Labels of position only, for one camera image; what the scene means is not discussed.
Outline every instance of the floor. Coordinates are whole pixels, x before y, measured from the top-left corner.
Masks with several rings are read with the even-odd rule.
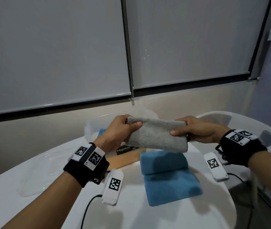
[[[258,207],[253,209],[251,223],[248,221],[251,214],[250,190],[246,183],[230,189],[231,196],[236,205],[237,223],[235,229],[269,229],[271,228],[271,207],[258,196]]]

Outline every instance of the black and white square code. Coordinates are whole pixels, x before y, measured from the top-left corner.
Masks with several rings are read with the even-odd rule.
[[[211,169],[219,166],[215,158],[208,160],[207,163],[209,164]]]
[[[120,187],[120,180],[112,178],[110,185],[109,185],[109,189],[118,191],[118,188]]]
[[[94,165],[97,165],[101,158],[102,158],[101,155],[97,154],[96,152],[93,152],[88,160],[92,162]]]
[[[241,132],[239,132],[239,134],[244,135],[244,136],[251,136],[252,135],[252,133],[249,133],[247,131],[241,131]]]
[[[88,148],[81,146],[76,152],[76,155],[82,156]]]
[[[240,142],[242,139],[244,139],[243,136],[240,136],[239,134],[234,134],[230,137],[230,139],[232,139],[233,141],[236,141],[236,142]]]

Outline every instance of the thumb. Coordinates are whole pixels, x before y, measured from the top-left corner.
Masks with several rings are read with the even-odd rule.
[[[185,127],[176,128],[170,131],[172,136],[179,136],[187,133],[192,133],[194,130],[193,125],[187,125]]]
[[[142,127],[142,122],[138,121],[136,123],[130,124],[130,132],[134,132],[138,130],[140,127]]]

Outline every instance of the beige wall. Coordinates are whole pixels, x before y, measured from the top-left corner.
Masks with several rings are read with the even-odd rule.
[[[136,100],[160,119],[177,119],[209,111],[245,114],[254,84],[237,82],[195,88]],[[84,135],[87,119],[112,112],[125,112],[130,102],[0,122],[0,174],[62,143]]]

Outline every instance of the gray fuzzy fabric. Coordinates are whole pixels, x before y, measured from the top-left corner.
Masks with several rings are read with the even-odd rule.
[[[128,117],[128,124],[141,121],[142,127],[130,135],[129,146],[162,149],[185,153],[188,149],[186,136],[172,136],[170,131],[185,126],[183,121],[166,121],[148,118]]]

